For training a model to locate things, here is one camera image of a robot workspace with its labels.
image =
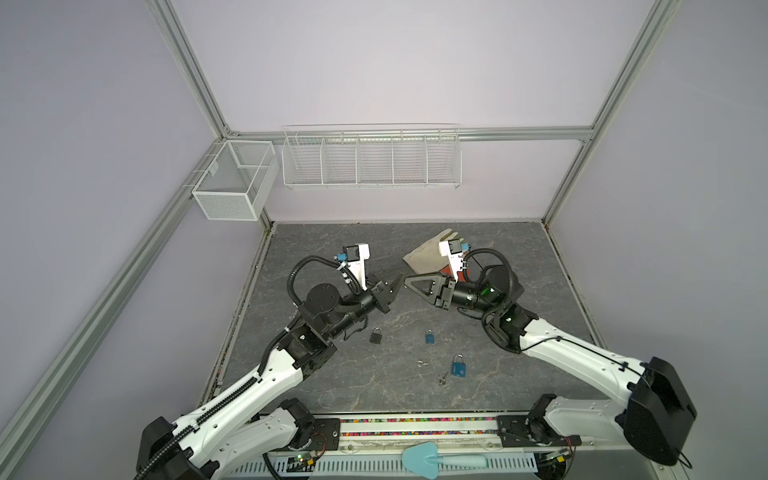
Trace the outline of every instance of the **white wire basket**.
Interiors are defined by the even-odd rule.
[[[211,220],[259,220],[279,169],[272,142],[227,140],[192,194]]]
[[[283,145],[287,187],[458,187],[458,126],[296,131]]]

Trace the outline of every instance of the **white wall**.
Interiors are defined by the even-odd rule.
[[[174,4],[235,131],[587,125],[652,0]]]
[[[680,373],[696,480],[764,477],[766,25],[683,2],[552,227],[608,345]]]
[[[462,144],[462,185],[453,189],[290,190],[282,175],[266,202],[273,220],[505,220],[541,218],[579,142]]]
[[[133,478],[144,427],[197,406],[259,229],[192,206],[16,480]]]
[[[210,146],[143,2],[0,4],[0,428]],[[17,478],[130,478],[202,392],[259,240],[192,206]]]
[[[0,5],[0,427],[212,134],[143,2]]]
[[[589,125],[652,4],[174,0],[235,131]],[[299,191],[280,179],[267,209],[281,221],[540,218],[575,145],[465,144],[465,183],[451,192]]]

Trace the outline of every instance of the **scoop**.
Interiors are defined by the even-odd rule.
[[[440,464],[468,468],[487,468],[488,459],[479,454],[437,456],[433,442],[414,445],[402,453],[402,466],[424,478],[437,478]]]

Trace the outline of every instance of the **table surface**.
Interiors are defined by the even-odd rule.
[[[472,247],[490,247],[507,257],[525,287],[518,301],[521,306],[572,335],[591,339],[539,223],[280,224],[230,352],[223,386],[257,366],[267,343],[293,316],[295,307],[286,292],[286,278],[296,262],[307,255],[332,259],[345,245],[368,243],[367,273],[394,268],[409,271],[402,257],[449,227]],[[484,265],[493,260],[478,257]],[[318,263],[301,270],[295,289],[304,298],[318,283],[333,283],[343,294],[347,291],[336,271]],[[458,314],[455,308],[438,310],[406,289],[391,307],[386,315],[378,310],[372,313],[367,330],[347,341],[334,340],[339,351],[328,363],[265,411],[294,397],[313,413],[528,410],[544,393],[572,399],[605,398],[542,360],[499,349],[476,320]],[[374,327],[382,329],[380,345],[369,342]],[[435,334],[432,345],[425,344],[427,329]],[[466,377],[448,375],[447,385],[439,385],[439,377],[449,370],[457,353],[464,356]],[[419,360],[427,364],[419,366]]]

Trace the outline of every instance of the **black padlock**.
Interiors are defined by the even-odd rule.
[[[376,327],[371,332],[371,343],[375,343],[376,345],[379,345],[382,342],[382,330],[379,327]]]

